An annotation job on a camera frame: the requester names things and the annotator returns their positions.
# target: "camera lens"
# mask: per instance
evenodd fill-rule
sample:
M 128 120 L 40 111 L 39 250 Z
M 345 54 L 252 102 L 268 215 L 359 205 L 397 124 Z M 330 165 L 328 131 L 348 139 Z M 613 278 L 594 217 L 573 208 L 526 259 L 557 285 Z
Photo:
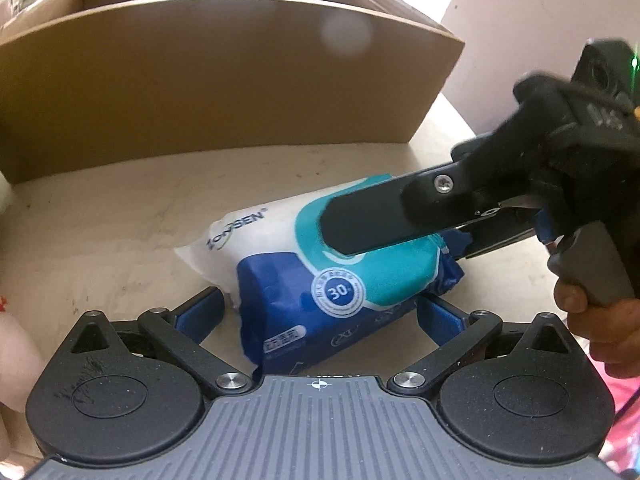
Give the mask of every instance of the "camera lens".
M 609 89 L 609 71 L 602 62 L 594 60 L 591 63 L 591 78 L 601 90 L 607 91 Z

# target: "table surface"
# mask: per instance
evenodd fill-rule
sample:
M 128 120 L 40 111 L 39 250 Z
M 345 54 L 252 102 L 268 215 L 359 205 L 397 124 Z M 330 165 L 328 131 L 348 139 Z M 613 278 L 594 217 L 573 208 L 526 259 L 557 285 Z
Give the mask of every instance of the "table surface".
M 50 358 L 78 317 L 111 320 L 173 308 L 208 285 L 174 253 L 226 212 L 364 176 L 394 175 L 449 159 L 471 130 L 440 96 L 409 144 L 270 146 L 187 153 L 27 182 L 0 217 L 0 293 Z M 446 299 L 468 312 L 529 321 L 556 312 L 555 278 L 535 239 L 469 261 Z M 203 346 L 250 372 L 236 314 Z M 303 374 L 373 374 L 386 380 L 435 344 L 409 314 Z M 14 449 L 37 456 L 24 415 L 2 411 Z

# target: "triangular cutout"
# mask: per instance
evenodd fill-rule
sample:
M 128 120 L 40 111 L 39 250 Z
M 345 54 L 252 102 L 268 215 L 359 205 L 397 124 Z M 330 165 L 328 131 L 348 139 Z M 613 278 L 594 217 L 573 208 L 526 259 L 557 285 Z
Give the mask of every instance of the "triangular cutout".
M 100 327 L 95 323 L 89 323 L 76 341 L 71 353 L 82 354 L 84 352 L 93 352 L 95 350 L 104 350 L 109 344 Z
M 545 325 L 538 331 L 531 348 L 545 352 L 555 352 L 557 354 L 569 353 L 569 349 L 552 325 Z

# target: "pink fabric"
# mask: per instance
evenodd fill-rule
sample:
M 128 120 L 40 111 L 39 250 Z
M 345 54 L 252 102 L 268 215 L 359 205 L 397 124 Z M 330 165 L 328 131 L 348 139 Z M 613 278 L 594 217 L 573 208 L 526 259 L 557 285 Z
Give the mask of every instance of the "pink fabric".
M 604 364 L 591 361 L 596 370 L 609 387 L 616 403 L 616 412 L 620 410 L 634 392 L 640 388 L 640 377 L 633 379 L 614 379 L 604 371 Z M 640 449 L 640 400 L 636 402 L 626 415 L 607 435 L 607 440 L 600 451 L 600 459 L 607 463 L 616 473 L 636 466 Z

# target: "human hand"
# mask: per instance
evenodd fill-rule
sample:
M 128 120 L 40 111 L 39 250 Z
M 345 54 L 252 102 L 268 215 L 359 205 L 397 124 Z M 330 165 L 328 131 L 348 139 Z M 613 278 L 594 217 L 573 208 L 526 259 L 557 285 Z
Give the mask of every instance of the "human hand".
M 605 364 L 611 377 L 640 376 L 640 300 L 620 300 L 607 306 L 589 304 L 580 286 L 558 281 L 556 305 L 568 313 L 569 330 L 590 341 L 594 361 Z

